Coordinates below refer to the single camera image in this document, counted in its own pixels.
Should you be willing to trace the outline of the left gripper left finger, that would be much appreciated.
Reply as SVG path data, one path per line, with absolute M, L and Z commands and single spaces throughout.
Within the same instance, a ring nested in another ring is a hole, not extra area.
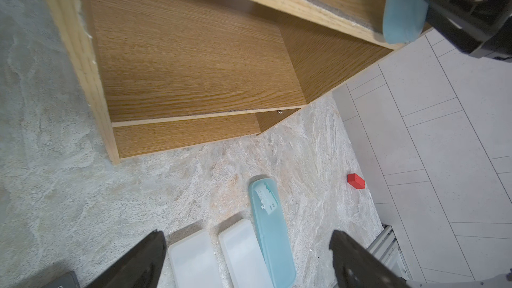
M 158 286 L 167 242 L 162 231 L 155 230 L 92 281 L 90 287 Z

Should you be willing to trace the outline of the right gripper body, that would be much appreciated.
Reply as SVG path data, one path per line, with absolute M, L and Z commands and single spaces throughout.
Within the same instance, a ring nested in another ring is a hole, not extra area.
M 511 61 L 511 0 L 423 0 L 426 21 L 460 52 Z

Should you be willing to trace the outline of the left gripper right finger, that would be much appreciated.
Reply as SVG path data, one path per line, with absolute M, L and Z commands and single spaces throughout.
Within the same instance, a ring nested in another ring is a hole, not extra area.
M 334 230 L 329 242 L 338 287 L 406 288 L 385 265 L 344 231 Z

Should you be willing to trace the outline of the frosted white pencil case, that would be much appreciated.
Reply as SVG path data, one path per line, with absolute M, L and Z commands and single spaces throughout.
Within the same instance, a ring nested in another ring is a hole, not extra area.
M 223 287 L 211 238 L 202 229 L 168 249 L 176 287 Z
M 250 220 L 222 231 L 219 242 L 234 287 L 273 287 Z

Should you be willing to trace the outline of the teal pencil case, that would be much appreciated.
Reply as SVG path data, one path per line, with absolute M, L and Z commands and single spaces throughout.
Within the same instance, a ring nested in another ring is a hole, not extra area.
M 428 3 L 424 0 L 386 0 L 383 37 L 389 44 L 408 44 L 419 38 L 425 25 Z
M 269 178 L 252 182 L 249 198 L 257 240 L 273 286 L 293 287 L 297 271 L 277 183 Z

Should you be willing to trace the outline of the left black pencil case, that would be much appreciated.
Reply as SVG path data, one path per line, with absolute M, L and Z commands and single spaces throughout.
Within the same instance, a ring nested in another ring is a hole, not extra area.
M 69 271 L 41 288 L 80 288 L 74 271 Z

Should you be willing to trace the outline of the wooden three-tier shelf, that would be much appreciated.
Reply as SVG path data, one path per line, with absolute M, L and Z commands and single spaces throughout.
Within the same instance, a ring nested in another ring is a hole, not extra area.
M 46 0 L 110 160 L 261 134 L 396 50 L 385 0 Z

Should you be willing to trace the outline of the small red block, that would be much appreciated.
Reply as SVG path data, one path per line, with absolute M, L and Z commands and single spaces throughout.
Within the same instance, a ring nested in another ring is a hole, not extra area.
M 355 189 L 361 190 L 366 188 L 365 180 L 357 173 L 352 173 L 347 176 L 347 182 Z

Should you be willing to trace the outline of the aluminium mounting rail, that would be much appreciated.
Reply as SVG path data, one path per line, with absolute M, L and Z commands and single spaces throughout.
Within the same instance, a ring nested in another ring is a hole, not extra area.
M 404 280 L 412 280 L 409 268 L 397 241 L 395 232 L 390 225 L 384 225 L 382 232 L 367 248 L 380 263 Z

